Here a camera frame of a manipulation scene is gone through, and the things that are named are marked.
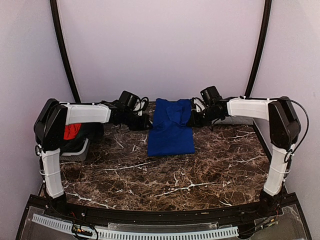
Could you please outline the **grey button shirt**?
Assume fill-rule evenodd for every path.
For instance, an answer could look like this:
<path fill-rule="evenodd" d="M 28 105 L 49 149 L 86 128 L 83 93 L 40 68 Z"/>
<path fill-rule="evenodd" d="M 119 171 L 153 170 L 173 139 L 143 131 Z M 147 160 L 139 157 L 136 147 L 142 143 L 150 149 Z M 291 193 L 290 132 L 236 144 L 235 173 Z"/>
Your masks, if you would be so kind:
<path fill-rule="evenodd" d="M 253 125 L 253 119 L 245 116 L 227 116 L 224 120 L 220 120 L 217 124 L 222 125 Z"/>

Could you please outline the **blue printed t-shirt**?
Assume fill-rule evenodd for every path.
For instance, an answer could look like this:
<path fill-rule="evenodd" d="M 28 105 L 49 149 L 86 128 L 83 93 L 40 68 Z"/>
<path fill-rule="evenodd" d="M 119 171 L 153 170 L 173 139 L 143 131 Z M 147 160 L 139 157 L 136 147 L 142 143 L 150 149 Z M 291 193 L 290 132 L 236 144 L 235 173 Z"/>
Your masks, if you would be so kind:
<path fill-rule="evenodd" d="M 153 127 L 149 130 L 149 157 L 187 155 L 195 153 L 193 129 L 187 126 L 192 106 L 189 99 L 168 101 L 157 98 Z"/>

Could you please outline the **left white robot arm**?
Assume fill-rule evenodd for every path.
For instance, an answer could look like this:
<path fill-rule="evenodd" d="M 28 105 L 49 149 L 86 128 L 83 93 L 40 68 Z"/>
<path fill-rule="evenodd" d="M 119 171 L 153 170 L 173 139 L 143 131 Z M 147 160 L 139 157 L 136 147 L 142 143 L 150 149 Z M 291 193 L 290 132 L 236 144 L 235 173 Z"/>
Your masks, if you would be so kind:
<path fill-rule="evenodd" d="M 97 126 L 103 124 L 125 125 L 131 131 L 150 130 L 150 116 L 144 112 L 148 104 L 147 97 L 140 98 L 125 90 L 112 102 L 70 103 L 50 98 L 33 127 L 48 195 L 53 199 L 64 195 L 60 155 L 81 130 L 96 132 Z"/>

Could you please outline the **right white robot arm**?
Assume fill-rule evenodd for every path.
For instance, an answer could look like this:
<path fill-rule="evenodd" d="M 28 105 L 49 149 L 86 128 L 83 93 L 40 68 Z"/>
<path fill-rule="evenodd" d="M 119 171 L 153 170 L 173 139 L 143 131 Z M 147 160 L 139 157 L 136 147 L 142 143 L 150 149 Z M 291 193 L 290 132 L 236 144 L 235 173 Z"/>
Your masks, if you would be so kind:
<path fill-rule="evenodd" d="M 190 100 L 191 115 L 187 122 L 189 127 L 211 126 L 227 117 L 245 117 L 268 122 L 272 155 L 263 193 L 272 197 L 278 195 L 290 173 L 292 157 L 306 138 L 306 134 L 299 136 L 302 126 L 294 106 L 301 108 L 304 114 L 308 113 L 306 109 L 287 96 L 223 98 L 215 86 L 205 88 L 200 95 L 201 98 L 193 97 Z"/>

